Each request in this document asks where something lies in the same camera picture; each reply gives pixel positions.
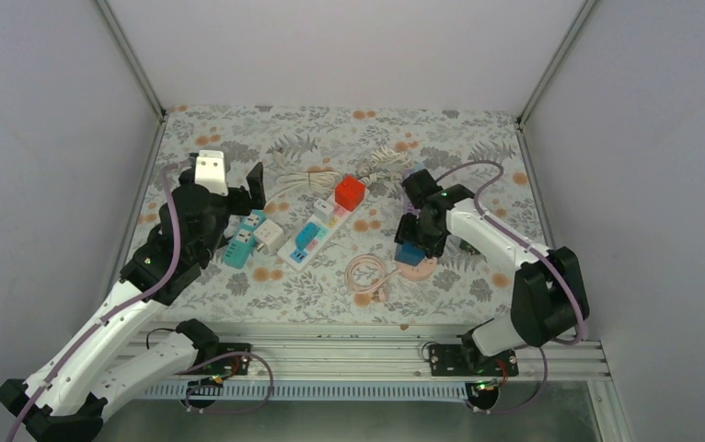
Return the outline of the blue cube socket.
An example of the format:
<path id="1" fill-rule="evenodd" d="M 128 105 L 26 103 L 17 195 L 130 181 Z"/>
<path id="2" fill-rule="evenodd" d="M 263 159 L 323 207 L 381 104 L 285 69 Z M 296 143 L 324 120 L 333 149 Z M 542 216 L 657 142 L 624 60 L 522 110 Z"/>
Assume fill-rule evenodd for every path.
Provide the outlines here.
<path id="1" fill-rule="evenodd" d="M 424 259 L 425 252 L 420 248 L 410 244 L 409 242 L 397 244 L 394 255 L 394 260 L 396 262 L 415 267 L 418 266 Z"/>

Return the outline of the dark green cube socket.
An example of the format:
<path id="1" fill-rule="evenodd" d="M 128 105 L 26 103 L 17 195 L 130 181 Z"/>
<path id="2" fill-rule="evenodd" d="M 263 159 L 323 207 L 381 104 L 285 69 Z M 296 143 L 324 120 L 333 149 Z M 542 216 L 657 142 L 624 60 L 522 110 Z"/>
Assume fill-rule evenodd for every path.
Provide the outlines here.
<path id="1" fill-rule="evenodd" d="M 479 255 L 480 251 L 477 250 L 474 246 L 472 246 L 469 242 L 461 239 L 459 241 L 459 248 L 463 250 L 465 253 L 468 253 L 470 255 Z"/>

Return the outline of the pink round socket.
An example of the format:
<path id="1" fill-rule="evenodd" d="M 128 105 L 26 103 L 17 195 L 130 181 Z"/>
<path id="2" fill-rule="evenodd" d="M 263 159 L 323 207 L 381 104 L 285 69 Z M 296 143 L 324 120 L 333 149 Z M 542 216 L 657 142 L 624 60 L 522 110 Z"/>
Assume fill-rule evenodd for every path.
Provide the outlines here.
<path id="1" fill-rule="evenodd" d="M 396 262 L 400 274 L 410 281 L 424 281 L 432 276 L 437 268 L 436 258 L 424 258 L 417 265 Z"/>

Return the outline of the white tiger cube socket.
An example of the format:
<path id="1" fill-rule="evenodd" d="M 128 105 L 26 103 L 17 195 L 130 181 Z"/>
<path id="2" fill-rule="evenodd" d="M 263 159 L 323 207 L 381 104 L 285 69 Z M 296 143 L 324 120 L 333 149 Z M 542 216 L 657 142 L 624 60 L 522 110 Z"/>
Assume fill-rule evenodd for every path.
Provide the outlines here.
<path id="1" fill-rule="evenodd" d="M 286 241 L 283 228 L 271 219 L 265 219 L 253 232 L 255 250 L 274 255 Z"/>

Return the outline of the cyan cube socket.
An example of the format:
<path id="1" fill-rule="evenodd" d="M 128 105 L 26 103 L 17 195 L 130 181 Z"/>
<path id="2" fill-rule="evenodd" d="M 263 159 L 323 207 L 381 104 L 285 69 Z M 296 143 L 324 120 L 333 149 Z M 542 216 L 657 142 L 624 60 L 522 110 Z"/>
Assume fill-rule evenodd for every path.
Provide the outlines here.
<path id="1" fill-rule="evenodd" d="M 319 226 L 314 222 L 307 222 L 295 236 L 295 246 L 305 250 L 319 232 Z"/>

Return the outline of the white cube plug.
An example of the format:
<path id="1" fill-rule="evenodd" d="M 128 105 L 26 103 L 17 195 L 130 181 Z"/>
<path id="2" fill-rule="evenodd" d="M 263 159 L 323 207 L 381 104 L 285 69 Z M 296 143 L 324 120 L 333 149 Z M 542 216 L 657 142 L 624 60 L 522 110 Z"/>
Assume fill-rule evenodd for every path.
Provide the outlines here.
<path id="1" fill-rule="evenodd" d="M 334 217 L 334 204 L 323 199 L 317 199 L 314 204 L 314 216 L 323 224 L 330 225 Z"/>

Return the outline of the white multicolour power strip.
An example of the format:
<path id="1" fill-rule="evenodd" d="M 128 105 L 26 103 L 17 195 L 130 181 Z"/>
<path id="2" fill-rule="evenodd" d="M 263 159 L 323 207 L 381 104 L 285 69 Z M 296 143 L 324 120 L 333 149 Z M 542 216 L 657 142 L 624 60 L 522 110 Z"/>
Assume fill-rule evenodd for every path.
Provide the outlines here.
<path id="1" fill-rule="evenodd" d="M 283 246 L 277 251 L 277 257 L 280 258 L 283 263 L 291 268 L 292 270 L 301 273 L 308 265 L 322 252 L 322 250 L 329 244 L 332 237 L 350 220 L 353 215 L 363 207 L 363 204 L 353 211 L 348 212 L 341 206 L 337 205 L 334 201 L 334 195 L 332 194 L 326 199 L 329 203 L 334 204 L 334 217 L 330 225 L 323 224 L 319 219 L 314 216 L 314 208 L 311 216 L 309 216 L 305 222 L 299 225 L 296 232 L 288 238 Z M 299 250 L 295 246 L 295 236 L 302 229 L 302 227 L 307 222 L 314 222 L 319 226 L 319 232 L 316 237 L 310 242 L 305 250 Z"/>

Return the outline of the red cube socket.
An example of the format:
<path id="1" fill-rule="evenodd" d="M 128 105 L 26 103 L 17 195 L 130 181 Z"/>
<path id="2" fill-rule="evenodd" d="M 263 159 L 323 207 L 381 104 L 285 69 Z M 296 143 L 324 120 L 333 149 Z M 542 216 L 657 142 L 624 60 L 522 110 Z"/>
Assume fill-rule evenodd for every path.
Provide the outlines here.
<path id="1" fill-rule="evenodd" d="M 334 190 L 334 201 L 348 212 L 353 212 L 365 197 L 366 186 L 354 176 L 344 176 Z"/>

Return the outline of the purple power strip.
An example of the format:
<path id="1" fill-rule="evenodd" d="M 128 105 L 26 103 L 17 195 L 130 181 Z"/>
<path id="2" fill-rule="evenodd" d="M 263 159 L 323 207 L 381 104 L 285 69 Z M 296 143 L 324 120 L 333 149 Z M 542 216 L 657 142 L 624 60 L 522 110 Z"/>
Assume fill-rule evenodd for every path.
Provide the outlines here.
<path id="1" fill-rule="evenodd" d="M 403 190 L 403 212 L 417 215 L 422 207 L 425 190 L 425 178 L 422 171 L 425 166 L 417 163 L 412 169 L 403 172 L 401 188 Z"/>

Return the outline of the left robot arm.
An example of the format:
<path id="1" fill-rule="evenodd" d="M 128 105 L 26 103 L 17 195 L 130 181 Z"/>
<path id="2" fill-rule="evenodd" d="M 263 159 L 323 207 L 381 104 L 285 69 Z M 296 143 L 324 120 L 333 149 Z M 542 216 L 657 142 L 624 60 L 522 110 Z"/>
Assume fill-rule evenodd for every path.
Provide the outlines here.
<path id="1" fill-rule="evenodd" d="M 225 184 L 221 158 L 199 155 L 179 169 L 179 186 L 163 186 L 159 224 L 121 269 L 98 310 L 46 365 L 0 386 L 0 402 L 14 415 L 15 429 L 38 441 L 91 441 L 123 405 L 165 378 L 198 376 L 210 387 L 247 373 L 255 359 L 250 346 L 221 343 L 196 319 L 180 322 L 162 342 L 114 364 L 224 247 L 230 217 L 265 205 L 261 164 L 239 188 Z"/>

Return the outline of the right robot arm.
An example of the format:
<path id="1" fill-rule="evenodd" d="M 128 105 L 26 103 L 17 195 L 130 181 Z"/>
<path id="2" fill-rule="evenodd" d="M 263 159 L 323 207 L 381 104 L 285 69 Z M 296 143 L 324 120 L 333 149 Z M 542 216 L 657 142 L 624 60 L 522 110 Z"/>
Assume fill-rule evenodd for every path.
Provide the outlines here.
<path id="1" fill-rule="evenodd" d="M 572 250 L 551 249 L 527 238 L 483 208 L 476 193 L 460 184 L 443 188 L 426 169 L 410 174 L 401 186 L 415 211 L 400 219 L 396 243 L 439 258 L 446 240 L 454 236 L 512 278 L 509 313 L 461 337 L 460 360 L 467 372 L 484 374 L 505 351 L 561 343 L 561 336 L 570 330 L 576 331 L 570 345 L 586 338 L 590 308 Z"/>

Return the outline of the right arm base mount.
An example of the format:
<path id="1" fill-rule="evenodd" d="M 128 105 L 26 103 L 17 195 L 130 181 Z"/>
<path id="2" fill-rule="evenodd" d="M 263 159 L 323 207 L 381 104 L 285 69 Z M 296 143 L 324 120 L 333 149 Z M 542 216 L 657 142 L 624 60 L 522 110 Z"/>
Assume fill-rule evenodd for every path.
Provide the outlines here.
<path id="1" fill-rule="evenodd" d="M 549 380 L 548 359 L 544 350 L 538 347 L 542 364 L 542 379 L 538 382 L 532 396 L 514 407 L 503 409 L 497 405 L 502 386 L 511 376 L 517 376 L 519 373 L 515 351 L 520 349 L 524 349 L 524 346 L 504 350 L 494 356 L 484 356 L 472 354 L 462 344 L 429 341 L 421 346 L 419 355 L 422 361 L 430 366 L 433 377 L 490 377 L 490 380 L 466 383 L 465 404 L 473 413 L 507 415 L 521 412 L 537 401 Z"/>

